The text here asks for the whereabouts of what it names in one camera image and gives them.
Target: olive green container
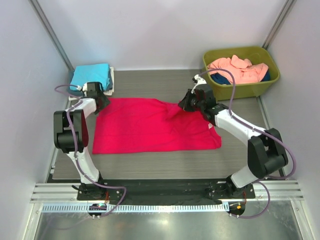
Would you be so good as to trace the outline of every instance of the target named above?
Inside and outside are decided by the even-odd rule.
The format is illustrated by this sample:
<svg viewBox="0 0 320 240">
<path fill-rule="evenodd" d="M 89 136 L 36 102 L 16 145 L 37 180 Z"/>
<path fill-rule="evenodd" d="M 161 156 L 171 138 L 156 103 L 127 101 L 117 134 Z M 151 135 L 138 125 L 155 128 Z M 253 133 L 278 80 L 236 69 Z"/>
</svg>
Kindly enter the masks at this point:
<svg viewBox="0 0 320 240">
<path fill-rule="evenodd" d="M 262 81 L 257 83 L 237 84 L 235 89 L 235 99 L 258 97 L 263 94 L 272 84 L 280 77 L 280 72 L 270 54 L 262 47 L 248 46 L 237 48 L 226 48 L 211 50 L 204 54 L 203 71 L 208 70 L 208 65 L 219 58 L 231 58 L 237 55 L 240 59 L 249 59 L 252 65 L 264 63 L 269 67 L 270 81 Z M 227 100 L 231 98 L 233 85 L 221 85 L 216 83 L 210 77 L 210 73 L 202 76 L 206 82 L 212 87 L 216 100 Z"/>
</svg>

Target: red fabric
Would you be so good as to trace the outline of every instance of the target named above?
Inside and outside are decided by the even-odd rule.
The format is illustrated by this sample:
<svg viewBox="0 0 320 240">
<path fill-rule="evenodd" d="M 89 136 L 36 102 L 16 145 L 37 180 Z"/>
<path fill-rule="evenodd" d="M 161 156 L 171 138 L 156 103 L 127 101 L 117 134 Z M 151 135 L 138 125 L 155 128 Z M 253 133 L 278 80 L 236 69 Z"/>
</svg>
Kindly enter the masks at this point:
<svg viewBox="0 0 320 240">
<path fill-rule="evenodd" d="M 96 119 L 93 154 L 207 150 L 221 137 L 200 112 L 153 98 L 110 98 Z"/>
</svg>

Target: purple cable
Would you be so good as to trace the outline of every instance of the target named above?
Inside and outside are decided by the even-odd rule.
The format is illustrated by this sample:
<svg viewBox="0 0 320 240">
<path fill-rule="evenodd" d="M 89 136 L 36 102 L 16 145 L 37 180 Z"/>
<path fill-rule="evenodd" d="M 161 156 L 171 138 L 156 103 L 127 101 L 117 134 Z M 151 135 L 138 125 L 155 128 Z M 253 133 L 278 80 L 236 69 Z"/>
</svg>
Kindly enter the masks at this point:
<svg viewBox="0 0 320 240">
<path fill-rule="evenodd" d="M 223 72 L 226 72 L 226 73 L 229 74 L 229 75 L 231 76 L 231 78 L 232 78 L 232 84 L 233 84 L 233 86 L 232 86 L 232 94 L 231 94 L 231 98 L 230 98 L 230 102 L 229 102 L 229 109 L 228 109 L 229 115 L 230 115 L 234 120 L 236 120 L 238 123 L 242 124 L 243 126 L 249 128 L 249 129 L 252 129 L 253 131 L 256 131 L 256 132 L 258 132 L 258 133 L 260 133 L 260 134 L 263 134 L 263 135 L 265 135 L 266 137 L 268 137 L 268 138 L 276 141 L 276 142 L 279 143 L 281 146 L 283 146 L 283 147 L 287 150 L 287 152 L 290 154 L 291 159 L 292 159 L 292 170 L 291 170 L 291 172 L 290 172 L 287 176 L 280 176 L 280 177 L 278 177 L 278 176 L 269 176 L 269 177 L 271 177 L 271 178 L 273 178 L 273 179 L 277 179 L 277 180 L 283 180 L 283 179 L 287 179 L 288 177 L 291 177 L 291 176 L 295 173 L 295 171 L 296 171 L 296 165 L 297 165 L 296 158 L 295 158 L 293 152 L 291 151 L 291 149 L 290 149 L 287 145 L 285 145 L 282 141 L 280 141 L 278 138 L 270 135 L 270 134 L 267 133 L 267 132 L 261 131 L 261 130 L 259 130 L 259 129 L 252 128 L 249 124 L 247 124 L 246 122 L 244 122 L 244 121 L 242 121 L 241 119 L 239 119 L 239 118 L 237 118 L 236 116 L 234 116 L 233 113 L 232 113 L 232 102 L 233 102 L 233 100 L 234 100 L 235 93 L 236 93 L 236 80 L 235 80 L 235 77 L 233 76 L 233 74 L 232 74 L 230 71 L 228 71 L 228 70 L 226 70 L 226 69 L 223 69 L 223 68 L 212 68 L 212 69 L 209 69 L 209 70 L 207 70 L 207 71 L 204 71 L 204 72 L 200 73 L 199 76 L 202 76 L 202 75 L 204 75 L 204 74 L 207 74 L 207 73 L 213 72 L 213 71 L 223 71 Z M 270 192 L 269 192 L 268 188 L 266 187 L 266 185 L 264 185 L 264 184 L 263 184 L 262 182 L 260 182 L 259 180 L 255 181 L 254 183 L 261 184 L 261 185 L 264 187 L 264 189 L 265 189 L 265 191 L 266 191 L 266 194 L 268 195 L 268 201 L 267 201 L 267 204 L 266 204 L 265 208 L 263 209 L 262 212 L 260 212 L 260 213 L 258 213 L 258 214 L 256 214 L 256 215 L 253 215 L 253 216 L 237 216 L 237 215 L 235 215 L 235 214 L 231 214 L 233 217 L 240 218 L 240 219 L 254 219 L 254 218 L 260 217 L 262 214 L 264 214 L 264 213 L 268 210 L 268 207 L 269 207 L 270 201 L 271 201 Z"/>
<path fill-rule="evenodd" d="M 104 213 L 104 214 L 101 214 L 101 217 L 105 217 L 105 216 L 108 216 L 109 214 L 111 214 L 121 203 L 122 201 L 124 200 L 126 194 L 127 194 L 127 188 L 124 187 L 124 186 L 106 186 L 106 185 L 102 185 L 102 184 L 99 184 L 95 181 L 93 181 L 90 177 L 88 177 L 86 175 L 86 173 L 81 169 L 81 166 L 79 164 L 79 161 L 78 161 L 78 156 L 77 156 L 77 152 L 78 152 L 78 141 L 77 141 L 77 135 L 76 135 L 76 131 L 75 131 L 75 128 L 74 128 L 74 125 L 71 121 L 71 118 L 70 118 L 70 112 L 75 109 L 76 107 L 78 107 L 83 101 L 80 97 L 78 96 L 75 96 L 75 95 L 72 95 L 72 94 L 69 94 L 67 92 L 64 92 L 64 91 L 60 91 L 58 90 L 58 88 L 61 88 L 61 87 L 78 87 L 76 85 L 71 85 L 71 84 L 64 84 L 64 85 L 59 85 L 59 86 L 56 86 L 55 87 L 55 91 L 58 92 L 58 93 L 61 93 L 61 94 L 64 94 L 66 96 L 70 96 L 70 97 L 73 97 L 73 98 L 76 98 L 78 99 L 79 101 L 75 104 L 75 105 L 72 105 L 66 112 L 66 118 L 68 120 L 68 123 L 69 123 L 69 126 L 70 126 L 70 129 L 71 129 L 71 132 L 72 132 L 72 136 L 73 136 L 73 141 L 74 141 L 74 159 L 75 159 L 75 164 L 77 166 L 77 168 L 79 169 L 79 172 L 88 180 L 90 181 L 91 183 L 93 183 L 94 185 L 100 187 L 100 188 L 104 188 L 104 189 L 123 189 L 123 195 L 121 196 L 120 200 L 118 201 L 118 203 L 108 212 Z"/>
</svg>

